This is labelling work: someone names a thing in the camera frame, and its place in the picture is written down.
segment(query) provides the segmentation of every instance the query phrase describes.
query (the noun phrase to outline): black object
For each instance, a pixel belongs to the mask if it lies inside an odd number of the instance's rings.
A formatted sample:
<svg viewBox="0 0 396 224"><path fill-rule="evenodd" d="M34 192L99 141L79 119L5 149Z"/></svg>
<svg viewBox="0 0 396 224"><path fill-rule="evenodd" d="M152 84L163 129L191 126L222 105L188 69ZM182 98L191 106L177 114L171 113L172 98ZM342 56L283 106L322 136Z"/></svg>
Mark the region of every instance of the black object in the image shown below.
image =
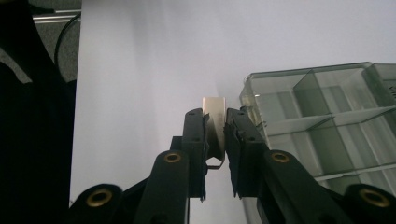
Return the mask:
<svg viewBox="0 0 396 224"><path fill-rule="evenodd" d="M189 205L189 156L165 151L155 160L134 223L188 223Z"/></svg>
<svg viewBox="0 0 396 224"><path fill-rule="evenodd" d="M352 223L325 189L288 152L266 151L262 176L288 223Z"/></svg>
<svg viewBox="0 0 396 224"><path fill-rule="evenodd" d="M244 111L227 110L224 132L234 195L256 197L261 191L262 154L269 148Z"/></svg>
<svg viewBox="0 0 396 224"><path fill-rule="evenodd" d="M53 223L69 205L75 95L46 52L26 1L0 5L1 223Z"/></svg>
<svg viewBox="0 0 396 224"><path fill-rule="evenodd" d="M190 197L205 199L205 176L207 172L207 146L205 140L205 126L207 116L201 108L186 113L184 118L181 149L186 152L190 160Z"/></svg>
<svg viewBox="0 0 396 224"><path fill-rule="evenodd" d="M87 189L73 203L63 223L112 223L122 196L122 190L114 185L102 184Z"/></svg>
<svg viewBox="0 0 396 224"><path fill-rule="evenodd" d="M344 201L356 223L395 223L396 198L382 189L351 185L346 189Z"/></svg>

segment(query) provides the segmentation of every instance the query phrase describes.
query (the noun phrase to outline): brass screw insert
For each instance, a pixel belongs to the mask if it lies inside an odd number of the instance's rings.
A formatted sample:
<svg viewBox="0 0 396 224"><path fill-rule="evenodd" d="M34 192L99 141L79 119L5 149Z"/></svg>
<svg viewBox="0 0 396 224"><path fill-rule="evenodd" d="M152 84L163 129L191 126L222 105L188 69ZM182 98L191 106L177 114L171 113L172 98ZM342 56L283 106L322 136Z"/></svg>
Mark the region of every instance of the brass screw insert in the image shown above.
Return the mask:
<svg viewBox="0 0 396 224"><path fill-rule="evenodd" d="M359 191L359 195L363 198L364 201L377 207L390 206L389 200L377 191L371 189L361 189Z"/></svg>
<svg viewBox="0 0 396 224"><path fill-rule="evenodd" d="M181 160L181 156L177 153L169 153L165 156L166 162L178 162Z"/></svg>
<svg viewBox="0 0 396 224"><path fill-rule="evenodd" d="M274 161L279 161L279 162L288 162L290 159L288 155L282 152L274 152L271 154L271 157Z"/></svg>
<svg viewBox="0 0 396 224"><path fill-rule="evenodd" d="M89 207L100 207L105 203L108 203L113 197L113 193L108 189L97 189L90 197L88 197L86 203Z"/></svg>

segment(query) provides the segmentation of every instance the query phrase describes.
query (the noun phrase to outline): white backdrop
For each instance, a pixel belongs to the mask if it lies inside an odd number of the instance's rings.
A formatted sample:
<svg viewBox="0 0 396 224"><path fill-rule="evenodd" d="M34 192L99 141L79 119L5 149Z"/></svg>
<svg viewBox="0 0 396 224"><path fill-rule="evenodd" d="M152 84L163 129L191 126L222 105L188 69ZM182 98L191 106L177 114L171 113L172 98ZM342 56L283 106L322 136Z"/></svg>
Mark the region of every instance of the white backdrop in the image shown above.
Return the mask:
<svg viewBox="0 0 396 224"><path fill-rule="evenodd" d="M396 2L84 0L71 198L147 177L204 96L239 107L253 72L396 63ZM247 223L228 162L191 223Z"/></svg>

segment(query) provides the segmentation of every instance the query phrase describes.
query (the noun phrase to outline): black cable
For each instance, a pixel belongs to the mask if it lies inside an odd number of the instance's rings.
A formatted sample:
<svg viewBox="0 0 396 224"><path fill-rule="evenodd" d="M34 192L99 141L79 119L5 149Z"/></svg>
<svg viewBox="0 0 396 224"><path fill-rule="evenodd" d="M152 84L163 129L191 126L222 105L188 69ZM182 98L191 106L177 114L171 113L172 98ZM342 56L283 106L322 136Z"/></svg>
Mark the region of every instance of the black cable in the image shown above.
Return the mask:
<svg viewBox="0 0 396 224"><path fill-rule="evenodd" d="M62 39L64 38L64 34L66 33L66 31L70 27L70 25L73 23L73 21L77 20L80 17L81 17L81 13L78 13L75 17L73 17L70 21L68 21L67 24L62 29L61 33L59 34L58 40L56 41L55 52L54 52L53 58L54 58L54 61L55 61L55 66L56 66L56 68L58 69L59 72L61 72L61 70L59 68L58 54L59 54L59 48L60 48L61 43L62 43Z"/></svg>

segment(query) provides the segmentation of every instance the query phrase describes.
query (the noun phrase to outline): clear plastic organizer box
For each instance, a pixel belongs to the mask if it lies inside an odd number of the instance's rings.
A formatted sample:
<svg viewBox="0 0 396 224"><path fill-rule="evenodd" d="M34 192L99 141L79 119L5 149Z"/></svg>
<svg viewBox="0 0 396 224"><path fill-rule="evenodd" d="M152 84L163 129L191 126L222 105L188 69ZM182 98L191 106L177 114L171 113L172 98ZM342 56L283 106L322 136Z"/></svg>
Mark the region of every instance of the clear plastic organizer box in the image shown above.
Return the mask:
<svg viewBox="0 0 396 224"><path fill-rule="evenodd" d="M247 77L240 98L267 145L320 185L396 195L396 64L354 63Z"/></svg>

